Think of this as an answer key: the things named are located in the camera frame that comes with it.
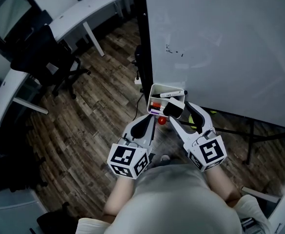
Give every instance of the red ball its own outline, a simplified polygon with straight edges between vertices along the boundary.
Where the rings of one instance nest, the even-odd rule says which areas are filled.
[[[166,123],[166,117],[160,117],[160,118],[158,118],[158,124],[160,124],[160,125],[165,125],[165,123]]]

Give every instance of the chair base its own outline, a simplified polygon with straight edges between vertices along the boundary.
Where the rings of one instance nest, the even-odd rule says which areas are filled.
[[[76,95],[73,92],[73,87],[72,85],[74,84],[74,82],[78,79],[78,77],[82,74],[88,74],[90,75],[91,72],[88,69],[80,69],[80,60],[78,58],[75,59],[75,61],[77,62],[78,66],[77,69],[74,71],[70,71],[66,77],[63,78],[63,80],[59,83],[56,84],[56,86],[54,87],[52,94],[54,95],[54,97],[59,95],[58,89],[60,87],[60,85],[63,83],[63,81],[65,81],[66,87],[69,90],[69,93],[71,95],[72,99],[76,99]]]

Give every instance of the white sleeve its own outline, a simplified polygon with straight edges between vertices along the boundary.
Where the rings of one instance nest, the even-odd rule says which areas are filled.
[[[109,223],[92,218],[81,218],[78,221],[75,234],[104,234]]]
[[[264,229],[265,234],[272,233],[272,226],[259,207],[257,199],[251,195],[241,197],[233,207],[240,219],[252,217]]]

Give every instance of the gray shirt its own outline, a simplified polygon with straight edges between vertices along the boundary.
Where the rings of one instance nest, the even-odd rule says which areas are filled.
[[[241,219],[249,217],[258,223],[256,233],[270,233],[256,198],[243,196],[231,208],[195,167],[167,165],[136,180],[133,197],[113,224],[82,218],[76,234],[242,234]]]

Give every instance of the black office chair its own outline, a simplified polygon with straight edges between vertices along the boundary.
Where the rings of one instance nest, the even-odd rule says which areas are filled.
[[[77,69],[70,71],[75,61]],[[48,63],[58,68],[54,74],[46,67]],[[52,92],[54,96],[58,95],[57,90],[65,81],[72,99],[76,98],[72,84],[81,74],[90,74],[88,69],[80,69],[80,60],[71,54],[71,49],[64,41],[57,44],[48,25],[41,27],[24,42],[10,67],[31,74],[42,86],[56,85]]]

